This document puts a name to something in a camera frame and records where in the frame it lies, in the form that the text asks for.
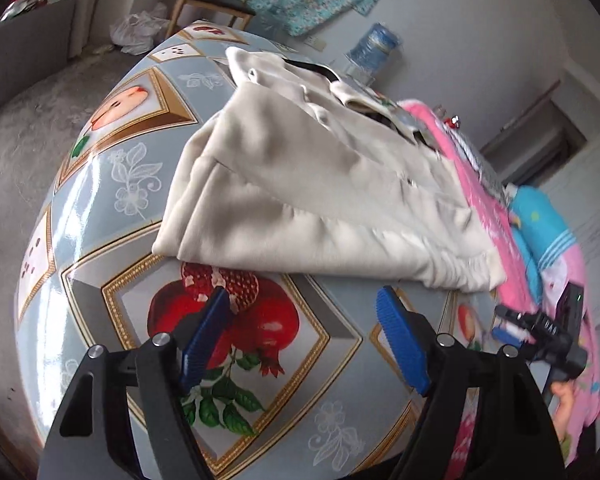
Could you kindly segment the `person's right hand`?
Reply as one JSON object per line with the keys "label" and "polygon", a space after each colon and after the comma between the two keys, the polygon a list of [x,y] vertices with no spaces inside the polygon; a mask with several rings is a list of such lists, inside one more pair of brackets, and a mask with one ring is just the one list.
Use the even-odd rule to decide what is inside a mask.
{"label": "person's right hand", "polygon": [[552,382],[550,392],[558,400],[553,416],[553,424],[558,440],[562,442],[567,435],[568,422],[574,405],[573,382]]}

